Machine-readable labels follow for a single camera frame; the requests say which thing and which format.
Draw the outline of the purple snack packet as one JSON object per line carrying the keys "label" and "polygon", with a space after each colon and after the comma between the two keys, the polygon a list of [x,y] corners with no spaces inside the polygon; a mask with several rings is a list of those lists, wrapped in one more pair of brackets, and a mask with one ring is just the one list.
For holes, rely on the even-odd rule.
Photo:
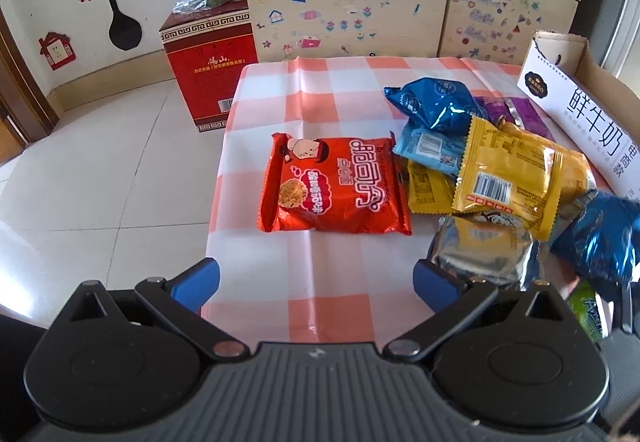
{"label": "purple snack packet", "polygon": [[520,97],[475,97],[475,101],[486,111],[489,121],[498,125],[503,117],[521,129],[554,140],[551,131],[544,124],[538,112],[527,98]]}

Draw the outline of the small yellow snack packet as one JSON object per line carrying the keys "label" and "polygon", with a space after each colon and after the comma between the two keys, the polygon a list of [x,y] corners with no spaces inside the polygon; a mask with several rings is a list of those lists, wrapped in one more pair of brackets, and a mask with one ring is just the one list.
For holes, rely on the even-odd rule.
{"label": "small yellow snack packet", "polygon": [[413,214],[451,215],[454,213],[456,181],[440,171],[417,162],[408,162],[408,206]]}

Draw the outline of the silver foil snack packet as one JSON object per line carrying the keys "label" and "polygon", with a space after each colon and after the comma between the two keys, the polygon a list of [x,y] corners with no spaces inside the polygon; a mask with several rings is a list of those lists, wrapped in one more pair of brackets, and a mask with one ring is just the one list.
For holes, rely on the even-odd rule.
{"label": "silver foil snack packet", "polygon": [[427,259],[454,277],[479,277],[501,288],[526,291],[540,275],[538,242],[510,225],[447,216]]}

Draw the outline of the light blue snack packet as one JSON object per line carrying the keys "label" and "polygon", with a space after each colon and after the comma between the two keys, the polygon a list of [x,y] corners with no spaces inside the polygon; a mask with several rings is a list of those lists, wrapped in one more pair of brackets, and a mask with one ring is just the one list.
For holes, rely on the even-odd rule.
{"label": "light blue snack packet", "polygon": [[408,121],[396,141],[394,153],[444,175],[458,176],[464,149],[464,138],[449,138]]}

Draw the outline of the yellow barcode snack packet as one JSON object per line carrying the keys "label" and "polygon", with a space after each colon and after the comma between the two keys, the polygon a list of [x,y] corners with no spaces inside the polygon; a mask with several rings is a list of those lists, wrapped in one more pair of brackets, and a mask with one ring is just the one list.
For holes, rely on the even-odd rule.
{"label": "yellow barcode snack packet", "polygon": [[462,214],[492,209],[517,217],[548,241],[562,192],[563,154],[473,117],[452,208]]}

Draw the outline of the dark blue snack packet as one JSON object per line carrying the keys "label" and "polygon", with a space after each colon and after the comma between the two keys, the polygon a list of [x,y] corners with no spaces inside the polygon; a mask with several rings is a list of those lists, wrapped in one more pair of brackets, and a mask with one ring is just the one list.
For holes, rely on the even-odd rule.
{"label": "dark blue snack packet", "polygon": [[457,80],[422,77],[402,87],[385,87],[383,92],[410,121],[445,136],[466,136],[473,117],[488,118],[483,104]]}

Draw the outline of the red snack packet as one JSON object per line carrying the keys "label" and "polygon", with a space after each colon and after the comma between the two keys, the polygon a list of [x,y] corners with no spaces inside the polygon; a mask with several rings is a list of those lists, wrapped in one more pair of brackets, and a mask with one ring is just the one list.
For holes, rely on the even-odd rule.
{"label": "red snack packet", "polygon": [[262,232],[411,233],[395,137],[294,138],[278,132],[265,172]]}

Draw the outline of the orange-yellow snack packet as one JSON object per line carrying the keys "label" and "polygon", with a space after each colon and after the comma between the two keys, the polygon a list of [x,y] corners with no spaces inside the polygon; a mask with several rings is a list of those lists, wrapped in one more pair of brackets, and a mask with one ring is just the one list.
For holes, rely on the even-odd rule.
{"label": "orange-yellow snack packet", "polygon": [[569,204],[589,191],[597,189],[596,179],[594,179],[590,164],[582,153],[568,150],[558,143],[520,128],[504,117],[499,119],[498,129],[520,139],[539,143],[544,147],[551,147],[563,155],[559,200],[561,205]]}

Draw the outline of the green snack packet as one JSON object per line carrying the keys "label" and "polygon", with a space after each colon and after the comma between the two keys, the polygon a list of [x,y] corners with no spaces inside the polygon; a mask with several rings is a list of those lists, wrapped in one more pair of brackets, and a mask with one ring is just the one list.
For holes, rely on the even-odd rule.
{"label": "green snack packet", "polygon": [[580,280],[566,302],[593,342],[599,342],[606,337],[608,324],[606,324],[602,299],[587,281]]}

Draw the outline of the red cardboard box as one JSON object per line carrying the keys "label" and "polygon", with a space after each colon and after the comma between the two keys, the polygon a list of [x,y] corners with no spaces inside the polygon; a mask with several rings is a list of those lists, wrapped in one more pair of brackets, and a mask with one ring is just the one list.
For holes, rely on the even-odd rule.
{"label": "red cardboard box", "polygon": [[173,12],[160,40],[198,131],[224,128],[242,71],[257,61],[247,2]]}

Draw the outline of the white milk cardboard box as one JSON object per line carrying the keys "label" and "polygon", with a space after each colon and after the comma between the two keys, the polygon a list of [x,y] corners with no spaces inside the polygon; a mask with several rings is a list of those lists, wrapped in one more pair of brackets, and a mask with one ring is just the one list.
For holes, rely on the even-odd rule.
{"label": "white milk cardboard box", "polygon": [[572,139],[616,195],[639,198],[639,97],[594,62],[587,38],[535,32],[518,87]]}

